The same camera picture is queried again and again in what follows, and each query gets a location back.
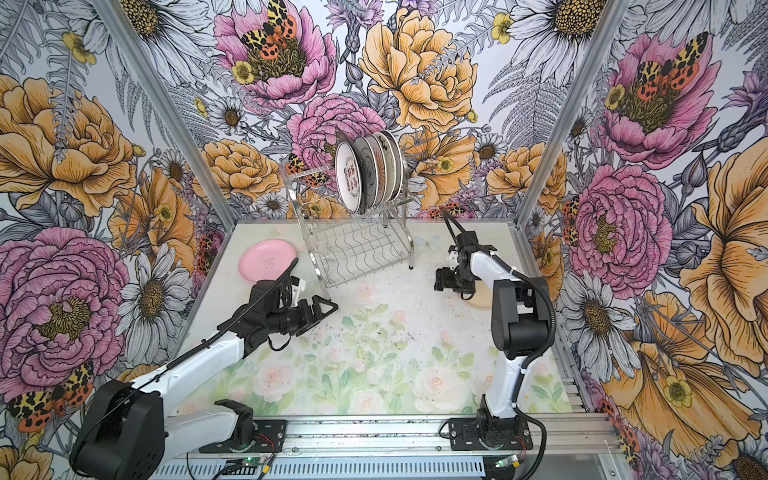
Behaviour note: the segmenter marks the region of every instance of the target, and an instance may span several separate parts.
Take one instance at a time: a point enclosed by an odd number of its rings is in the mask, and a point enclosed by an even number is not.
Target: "black mounting plate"
[[[475,419],[450,419],[448,420],[448,435],[451,440],[451,450],[454,452],[467,452],[470,450],[523,450],[533,449],[533,439],[531,438],[531,430],[528,428],[528,422],[517,417],[518,421],[515,426],[514,435],[496,436],[493,435],[492,445],[488,442],[481,442],[478,430],[475,427],[477,425]],[[520,443],[517,437],[523,440],[523,445]],[[501,444],[498,449],[491,450],[489,447],[495,447]]]
[[[253,429],[257,435],[264,435],[275,444],[275,452],[283,451],[286,434],[286,420],[253,420]],[[272,445],[256,436],[250,446],[244,450],[233,450],[221,443],[211,443],[200,447],[200,453],[272,453]]]

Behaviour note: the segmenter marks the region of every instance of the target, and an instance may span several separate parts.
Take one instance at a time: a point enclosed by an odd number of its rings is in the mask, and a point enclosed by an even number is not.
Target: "plate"
[[[350,212],[356,212],[362,203],[362,176],[352,145],[347,141],[336,141],[336,182],[339,185],[341,201]]]
[[[373,134],[376,140],[382,147],[384,153],[384,170],[385,170],[385,186],[383,200],[388,201],[392,199],[392,194],[395,193],[395,185],[397,181],[397,174],[395,173],[395,166],[397,165],[397,154],[392,149],[392,145],[389,143],[389,137],[382,132],[377,131]]]
[[[402,193],[402,185],[405,183],[404,177],[406,176],[406,160],[402,156],[402,150],[397,144],[395,138],[386,130],[382,130],[382,134],[389,139],[389,144],[392,146],[392,151],[395,157],[395,190],[392,192],[390,200],[395,200]]]
[[[376,200],[374,200],[374,207],[378,207],[382,200],[384,200],[384,190],[386,189],[386,165],[384,161],[384,147],[379,139],[374,135],[368,135],[366,137],[368,145],[371,146],[373,151],[373,159],[376,161],[376,172],[379,174],[378,190],[376,191]]]
[[[362,167],[362,191],[365,193],[365,203],[361,210],[368,210],[374,206],[376,196],[379,194],[379,169],[373,159],[373,148],[365,137],[357,137],[353,146]]]
[[[285,240],[265,240],[253,245],[243,253],[238,264],[240,275],[251,283],[259,280],[277,280],[286,271],[296,249]]]

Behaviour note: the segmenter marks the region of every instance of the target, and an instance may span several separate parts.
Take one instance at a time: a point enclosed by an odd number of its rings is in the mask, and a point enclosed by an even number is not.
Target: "metal post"
[[[600,22],[595,28],[592,41],[589,44],[587,56],[584,59],[584,63],[576,71],[573,83],[571,84],[571,90],[568,92],[565,103],[560,109],[560,114],[554,123],[552,133],[549,134],[544,153],[541,154],[541,163],[539,163],[531,179],[531,185],[528,187],[528,191],[525,192],[522,205],[515,217],[515,223],[518,227],[523,227],[525,222],[528,221],[533,207],[544,190],[547,177],[549,177],[554,164],[558,160],[565,136],[571,129],[576,115],[578,115],[579,104],[587,95],[596,72],[611,48],[611,42],[617,33],[628,6],[629,0],[608,0],[603,8]]]
[[[221,219],[224,230],[226,232],[234,230],[236,220],[230,205],[210,173],[210,169],[176,108],[176,104],[165,89],[162,77],[149,61],[150,57],[147,56],[147,51],[141,47],[141,39],[125,15],[120,0],[108,0],[106,2],[99,0],[91,4],[96,9],[99,18],[107,26],[120,52],[132,67],[133,75],[147,93],[158,114],[165,121],[181,153],[192,166],[200,185],[208,195],[208,200]]]

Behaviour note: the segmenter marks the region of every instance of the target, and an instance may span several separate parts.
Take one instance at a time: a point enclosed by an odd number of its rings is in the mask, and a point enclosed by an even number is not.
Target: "dish rack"
[[[293,181],[332,169],[332,165],[326,165],[289,174],[283,165],[280,166],[288,198],[326,296],[329,296],[328,289],[333,286],[399,262],[408,261],[412,269],[413,238],[406,227],[406,218],[408,203],[414,200],[413,195],[403,186],[398,197],[362,214],[319,218],[313,214],[313,204],[328,199],[338,202],[344,214],[349,213],[339,198],[339,192],[307,201],[304,192],[297,192],[293,187]]]

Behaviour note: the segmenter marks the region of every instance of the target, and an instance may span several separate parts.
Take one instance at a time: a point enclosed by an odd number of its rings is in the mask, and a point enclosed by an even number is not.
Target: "floral tabletop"
[[[506,224],[473,227],[503,258],[515,262]],[[474,412],[500,358],[491,338],[490,310],[432,289],[435,268],[445,265],[450,243],[445,226],[411,223],[409,229],[416,243],[414,270],[401,263],[331,289],[338,313],[292,339],[281,352],[262,345],[201,386],[180,411],[197,411],[229,398],[253,407],[255,415]],[[184,349],[228,318],[232,305],[247,300],[250,284],[237,274],[237,260],[250,245],[278,234],[303,247],[297,225],[237,227]],[[299,250],[303,258],[296,272],[314,290],[316,279],[305,274],[311,273],[306,251]],[[523,390],[525,411],[571,412],[551,352],[535,364],[531,378]]]

